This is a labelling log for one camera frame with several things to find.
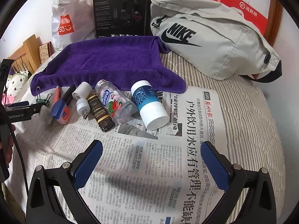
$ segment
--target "bag strap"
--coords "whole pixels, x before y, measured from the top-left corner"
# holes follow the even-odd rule
[[[273,82],[276,79],[280,78],[282,76],[282,70],[281,70],[281,60],[279,61],[275,71],[269,72],[266,76],[259,78],[259,79],[253,79],[247,75],[241,75],[242,77],[249,79],[251,81],[255,82],[261,82],[261,83],[268,83],[268,82]]]

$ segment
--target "transparent plastic bottle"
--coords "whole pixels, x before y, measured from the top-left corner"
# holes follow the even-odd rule
[[[137,106],[131,100],[105,79],[97,83],[95,90],[104,107],[117,122],[125,123],[132,114],[138,111]]]

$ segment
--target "wall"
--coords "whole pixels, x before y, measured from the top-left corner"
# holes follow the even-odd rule
[[[40,37],[42,43],[52,40],[51,4],[52,0],[28,0],[24,4],[0,39],[1,60],[13,54],[32,34]],[[250,0],[250,4],[268,16],[270,0]]]
[[[286,195],[280,224],[299,200],[299,29],[286,10],[273,47],[281,57],[283,75],[272,83],[260,84],[260,87],[276,121],[286,165]]]

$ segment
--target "metal screw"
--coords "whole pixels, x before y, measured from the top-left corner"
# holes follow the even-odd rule
[[[35,170],[38,172],[38,171],[40,171],[42,169],[42,166],[41,165],[38,165],[38,166],[36,166],[36,168],[35,168]]]
[[[62,167],[64,168],[64,169],[66,169],[66,168],[69,168],[70,167],[70,163],[69,162],[65,162],[64,164],[62,164]]]
[[[267,170],[266,168],[263,167],[263,168],[262,168],[262,172],[263,172],[263,173],[268,173],[268,170]]]
[[[234,166],[234,169],[236,169],[236,170],[240,170],[241,169],[241,166],[239,164],[237,164],[237,163],[234,164],[233,166]]]

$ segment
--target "nike swoosh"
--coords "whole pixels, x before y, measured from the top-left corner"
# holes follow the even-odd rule
[[[189,42],[183,42],[181,40],[176,40],[176,39],[171,39],[171,38],[168,38],[167,35],[166,35],[166,31],[168,29],[166,29],[162,35],[161,35],[161,39],[165,42],[165,43],[171,43],[171,44],[185,44],[185,45],[193,45],[193,46],[198,46],[198,47],[202,47],[200,45],[196,45],[196,44],[191,44]]]

